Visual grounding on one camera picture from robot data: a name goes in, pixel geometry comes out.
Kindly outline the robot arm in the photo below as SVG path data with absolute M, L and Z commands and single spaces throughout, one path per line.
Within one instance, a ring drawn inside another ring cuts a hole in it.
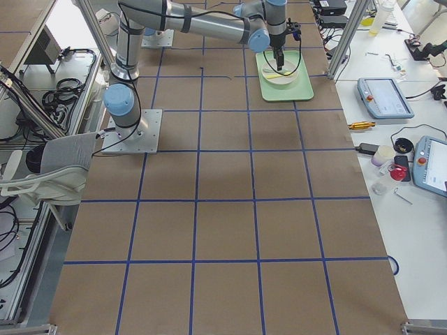
M 142 131 L 142 110 L 136 89 L 138 62 L 145 29 L 196 34 L 247 45 L 255 53 L 272 48 L 277 70 L 284 66 L 288 28 L 285 1 L 252 1 L 232 13 L 202 10 L 173 1 L 119 1 L 117 52 L 110 66 L 112 84 L 103 102 L 115 123 L 119 142 Z
M 143 38 L 145 40 L 158 40 L 160 38 L 163 38 L 164 34 L 164 31 L 157 31 L 155 29 L 146 28 Z

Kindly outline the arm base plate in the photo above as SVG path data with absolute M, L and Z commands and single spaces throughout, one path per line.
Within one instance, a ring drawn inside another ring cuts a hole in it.
M 146 49 L 171 47 L 173 45 L 174 31 L 168 29 L 166 31 L 156 31 L 146 28 L 142 37 L 141 47 Z
M 107 132 L 103 138 L 104 154 L 155 154 L 158 150 L 162 122 L 162 110 L 144 109 L 138 127 L 124 129 L 115 126 L 110 118 Z

